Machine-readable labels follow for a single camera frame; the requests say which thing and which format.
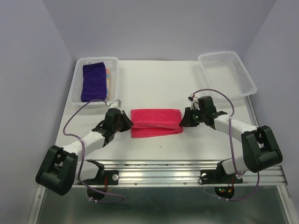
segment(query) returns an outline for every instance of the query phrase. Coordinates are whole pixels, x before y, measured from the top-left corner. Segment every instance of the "white table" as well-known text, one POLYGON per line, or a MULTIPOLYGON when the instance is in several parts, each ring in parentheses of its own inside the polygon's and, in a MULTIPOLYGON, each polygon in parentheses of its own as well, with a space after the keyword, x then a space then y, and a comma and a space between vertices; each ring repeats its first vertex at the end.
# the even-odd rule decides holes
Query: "white table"
MULTIPOLYGON (((197 61, 120 61, 116 98, 130 118, 130 110, 137 108, 175 108, 182 116, 190 106, 190 93, 206 88, 206 82, 197 61)), ((245 99, 233 101, 235 119, 251 124, 245 99)), ((227 102, 215 103, 217 110, 231 113, 227 102)), ((75 141, 62 133, 69 117, 78 109, 68 96, 56 145, 75 141)), ((83 109, 69 124, 68 133, 85 136, 104 118, 102 109, 83 109)), ((87 158, 97 160, 223 160, 231 157, 228 136, 205 126, 184 128, 177 135, 132 139, 130 131, 117 133, 106 147, 96 150, 87 158)), ((238 156, 241 144, 234 141, 238 156)))

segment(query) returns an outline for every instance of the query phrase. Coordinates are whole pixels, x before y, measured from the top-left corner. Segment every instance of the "red cloth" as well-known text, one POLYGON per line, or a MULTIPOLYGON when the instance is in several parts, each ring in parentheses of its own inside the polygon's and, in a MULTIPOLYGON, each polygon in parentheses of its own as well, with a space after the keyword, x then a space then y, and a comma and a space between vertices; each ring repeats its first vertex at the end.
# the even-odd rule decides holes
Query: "red cloth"
POLYGON ((132 138, 147 138, 179 134, 183 128, 181 111, 175 109, 137 109, 131 110, 132 138))

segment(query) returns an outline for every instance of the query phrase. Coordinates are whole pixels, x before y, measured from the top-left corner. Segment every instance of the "folded purple cloth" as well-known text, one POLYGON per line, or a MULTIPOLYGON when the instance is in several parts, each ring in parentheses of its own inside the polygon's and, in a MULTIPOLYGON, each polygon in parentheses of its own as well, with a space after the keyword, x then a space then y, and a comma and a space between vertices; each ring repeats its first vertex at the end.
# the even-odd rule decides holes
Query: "folded purple cloth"
POLYGON ((83 65, 83 86, 81 101, 106 99, 106 68, 103 62, 83 65))

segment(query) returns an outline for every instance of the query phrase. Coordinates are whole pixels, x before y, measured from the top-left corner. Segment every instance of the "gray wall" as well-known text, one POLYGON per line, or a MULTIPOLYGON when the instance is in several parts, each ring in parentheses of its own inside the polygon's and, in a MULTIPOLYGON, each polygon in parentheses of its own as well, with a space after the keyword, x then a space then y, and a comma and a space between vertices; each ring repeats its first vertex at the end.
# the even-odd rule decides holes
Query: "gray wall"
POLYGON ((43 0, 75 59, 245 55, 275 0, 43 0))
POLYGON ((283 152, 289 192, 299 212, 299 2, 278 0, 245 55, 257 85, 253 106, 283 152))
POLYGON ((0 1, 0 223, 27 223, 73 60, 41 0, 0 1))

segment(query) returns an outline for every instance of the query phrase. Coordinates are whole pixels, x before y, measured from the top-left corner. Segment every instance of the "plastic basket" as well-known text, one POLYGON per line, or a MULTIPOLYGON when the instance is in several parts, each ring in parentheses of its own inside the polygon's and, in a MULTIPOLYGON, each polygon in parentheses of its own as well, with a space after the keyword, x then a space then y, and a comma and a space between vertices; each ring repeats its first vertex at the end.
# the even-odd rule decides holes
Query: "plastic basket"
MULTIPOLYGON (((245 65, 234 51, 203 54, 198 60, 209 88, 218 90, 229 98, 241 98, 257 92, 245 65)), ((213 93, 213 97, 224 99, 217 93, 213 93)))
MULTIPOLYGON (((119 61, 116 57, 87 57, 81 58, 77 61, 74 77, 71 85, 71 103, 74 105, 84 105, 85 103, 81 102, 81 93, 83 85, 83 65, 85 64, 94 64, 103 62, 106 68, 110 69, 109 78, 109 88, 108 88, 108 97, 106 101, 113 101, 115 98, 115 86, 116 86, 116 76, 118 73, 119 61)), ((104 105, 103 102, 93 102, 88 106, 92 105, 104 105)))

